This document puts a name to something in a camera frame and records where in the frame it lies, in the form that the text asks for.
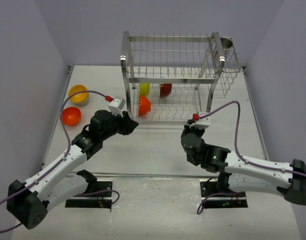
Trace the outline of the orange bowl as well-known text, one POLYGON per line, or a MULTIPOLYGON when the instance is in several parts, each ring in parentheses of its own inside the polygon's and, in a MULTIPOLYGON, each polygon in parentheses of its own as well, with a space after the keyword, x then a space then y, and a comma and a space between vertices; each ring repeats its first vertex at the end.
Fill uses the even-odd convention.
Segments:
POLYGON ((81 120, 81 111, 77 107, 68 107, 60 115, 60 121, 66 126, 76 126, 81 120))
POLYGON ((138 116, 142 117, 147 115, 151 110, 151 102, 145 97, 139 97, 139 105, 138 105, 138 116))

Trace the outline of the lime green bowl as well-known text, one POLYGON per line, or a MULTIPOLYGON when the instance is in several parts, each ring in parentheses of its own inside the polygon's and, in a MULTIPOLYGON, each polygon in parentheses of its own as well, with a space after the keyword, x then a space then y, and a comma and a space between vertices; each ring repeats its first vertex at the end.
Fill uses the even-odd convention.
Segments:
POLYGON ((150 92, 150 84, 148 83, 141 83, 139 89, 139 95, 146 97, 150 92))

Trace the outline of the white floral bowl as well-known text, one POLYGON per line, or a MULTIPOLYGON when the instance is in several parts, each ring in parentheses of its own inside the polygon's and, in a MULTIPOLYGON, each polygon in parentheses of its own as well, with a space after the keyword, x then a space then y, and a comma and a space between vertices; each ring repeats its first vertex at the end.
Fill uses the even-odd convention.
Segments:
POLYGON ((82 107, 88 104, 89 98, 90 98, 89 95, 81 95, 81 96, 75 95, 72 98, 70 98, 70 102, 77 107, 80 106, 82 107))

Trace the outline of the dark red bowl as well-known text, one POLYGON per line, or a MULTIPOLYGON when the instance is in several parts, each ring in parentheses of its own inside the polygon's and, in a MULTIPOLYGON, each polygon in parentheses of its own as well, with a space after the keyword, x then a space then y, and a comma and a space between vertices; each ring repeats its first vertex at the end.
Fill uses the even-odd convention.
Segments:
POLYGON ((162 83, 160 84, 160 98, 168 97, 172 92, 172 84, 171 83, 162 83))

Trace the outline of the yellow bowl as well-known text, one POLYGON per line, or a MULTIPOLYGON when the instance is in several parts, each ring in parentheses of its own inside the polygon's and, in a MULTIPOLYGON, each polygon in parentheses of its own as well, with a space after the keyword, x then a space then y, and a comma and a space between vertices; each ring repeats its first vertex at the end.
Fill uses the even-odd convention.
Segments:
POLYGON ((70 101, 74 104, 80 104, 86 101, 89 97, 89 93, 86 90, 87 88, 80 84, 71 87, 68 92, 68 96, 71 96, 70 101))

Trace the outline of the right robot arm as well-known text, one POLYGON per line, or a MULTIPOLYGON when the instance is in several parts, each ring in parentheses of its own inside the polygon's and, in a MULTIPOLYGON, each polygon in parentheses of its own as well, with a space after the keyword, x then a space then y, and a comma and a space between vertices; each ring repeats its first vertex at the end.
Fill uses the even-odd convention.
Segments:
POLYGON ((226 197, 235 192, 275 194, 286 201, 306 206, 306 164, 271 162, 241 154, 224 147, 207 144, 205 130, 185 124, 181 145, 187 161, 218 174, 216 191, 226 197))

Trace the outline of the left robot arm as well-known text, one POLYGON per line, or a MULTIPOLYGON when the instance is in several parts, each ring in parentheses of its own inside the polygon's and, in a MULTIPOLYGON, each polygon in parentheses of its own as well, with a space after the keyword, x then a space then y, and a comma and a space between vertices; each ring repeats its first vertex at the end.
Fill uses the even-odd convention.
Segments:
POLYGON ((126 111, 121 115, 107 110, 95 112, 90 123, 55 161, 24 182, 16 180, 10 184, 7 210, 30 230, 60 203, 75 196, 92 196, 98 190, 92 173, 81 170, 73 177, 66 176, 95 155, 105 140, 115 134, 127 136, 138 125, 126 111))

